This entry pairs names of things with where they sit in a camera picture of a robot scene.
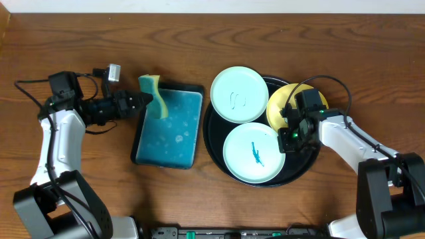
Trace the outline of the green yellow sponge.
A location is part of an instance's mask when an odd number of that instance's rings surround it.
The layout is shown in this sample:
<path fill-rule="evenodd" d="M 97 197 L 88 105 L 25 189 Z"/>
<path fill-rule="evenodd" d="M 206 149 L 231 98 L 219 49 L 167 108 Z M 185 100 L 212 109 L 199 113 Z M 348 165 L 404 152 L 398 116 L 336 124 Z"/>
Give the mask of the green yellow sponge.
<path fill-rule="evenodd" d="M 159 93 L 160 75 L 143 75 L 138 78 L 143 93 L 150 94 L 152 101 L 147 104 L 147 112 L 151 118 L 164 119 L 169 115 L 164 99 Z"/>

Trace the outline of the light blue plate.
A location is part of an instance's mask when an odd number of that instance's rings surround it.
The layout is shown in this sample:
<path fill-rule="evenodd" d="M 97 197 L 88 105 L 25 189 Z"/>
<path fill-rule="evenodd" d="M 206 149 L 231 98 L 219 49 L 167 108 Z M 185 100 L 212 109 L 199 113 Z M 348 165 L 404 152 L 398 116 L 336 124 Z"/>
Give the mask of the light blue plate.
<path fill-rule="evenodd" d="M 286 159 L 278 147 L 278 134 L 256 122 L 235 127 L 224 140 L 222 156 L 230 173 L 250 184 L 271 181 L 284 168 Z"/>

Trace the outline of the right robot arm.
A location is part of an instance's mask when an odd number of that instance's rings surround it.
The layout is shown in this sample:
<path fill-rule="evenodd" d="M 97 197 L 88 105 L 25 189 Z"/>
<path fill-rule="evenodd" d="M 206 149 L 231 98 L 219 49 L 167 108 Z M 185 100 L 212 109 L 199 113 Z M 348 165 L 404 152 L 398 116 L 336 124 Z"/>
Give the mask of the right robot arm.
<path fill-rule="evenodd" d="M 281 110 L 281 152 L 323 145 L 357 174 L 355 214 L 328 225 L 332 238 L 400 238 L 424 231 L 424 161 L 401 154 L 358 128 L 341 110 L 314 104 Z"/>

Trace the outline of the yellow plate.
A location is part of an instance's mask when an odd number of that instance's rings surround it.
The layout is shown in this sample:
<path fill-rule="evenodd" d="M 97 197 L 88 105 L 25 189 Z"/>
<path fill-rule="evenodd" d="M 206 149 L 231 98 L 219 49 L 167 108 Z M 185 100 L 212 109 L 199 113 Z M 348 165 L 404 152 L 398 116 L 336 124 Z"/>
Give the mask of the yellow plate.
<path fill-rule="evenodd" d="M 268 101 L 268 104 L 266 107 L 266 117 L 270 127 L 276 132 L 281 127 L 288 127 L 288 124 L 285 122 L 284 118 L 281 116 L 280 111 L 284 108 L 289 94 L 296 86 L 297 84 L 288 84 L 288 85 L 282 86 L 281 88 L 279 88 L 272 94 L 272 96 L 270 97 Z M 294 99 L 295 95 L 303 90 L 309 90 L 309 89 L 313 89 L 313 87 L 307 84 L 302 84 L 296 89 L 296 91 L 293 93 L 289 101 L 292 108 L 296 109 L 296 102 Z M 327 103 L 327 100 L 325 99 L 324 95 L 321 92 L 319 92 L 319 95 L 323 104 L 326 106 L 327 109 L 329 109 L 329 104 Z"/>

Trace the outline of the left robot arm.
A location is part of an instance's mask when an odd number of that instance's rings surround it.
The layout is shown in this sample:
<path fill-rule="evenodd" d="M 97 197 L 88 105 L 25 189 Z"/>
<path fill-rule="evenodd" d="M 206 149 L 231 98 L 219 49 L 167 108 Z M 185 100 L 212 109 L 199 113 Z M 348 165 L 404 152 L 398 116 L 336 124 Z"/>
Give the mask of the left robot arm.
<path fill-rule="evenodd" d="M 139 238 L 130 216 L 111 216 L 81 174 L 82 141 L 89 125 L 130 118 L 153 99 L 151 94 L 118 90 L 84 99 L 79 74 L 50 75 L 52 96 L 37 102 L 42 149 L 29 187 L 17 191 L 13 206 L 31 238 Z"/>

